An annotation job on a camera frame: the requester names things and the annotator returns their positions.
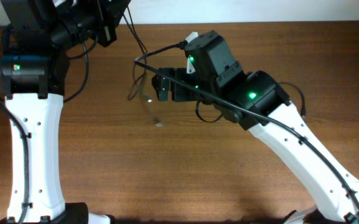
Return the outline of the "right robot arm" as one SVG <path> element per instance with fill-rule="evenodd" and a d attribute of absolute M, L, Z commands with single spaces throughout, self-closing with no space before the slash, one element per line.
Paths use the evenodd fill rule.
<path fill-rule="evenodd" d="M 359 223 L 359 180 L 313 134 L 276 80 L 263 71 L 245 72 L 214 31 L 176 47 L 187 67 L 156 70 L 159 99 L 213 105 L 278 155 L 315 202 L 288 214 L 285 223 Z"/>

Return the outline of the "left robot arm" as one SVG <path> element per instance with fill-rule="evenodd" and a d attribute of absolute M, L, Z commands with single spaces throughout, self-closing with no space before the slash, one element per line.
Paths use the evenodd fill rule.
<path fill-rule="evenodd" d="M 0 108 L 10 120 L 12 193 L 3 223 L 105 223 L 83 202 L 67 203 L 58 168 L 58 131 L 70 66 L 67 50 L 93 39 L 107 47 L 127 1 L 3 1 L 9 18 L 0 59 Z"/>

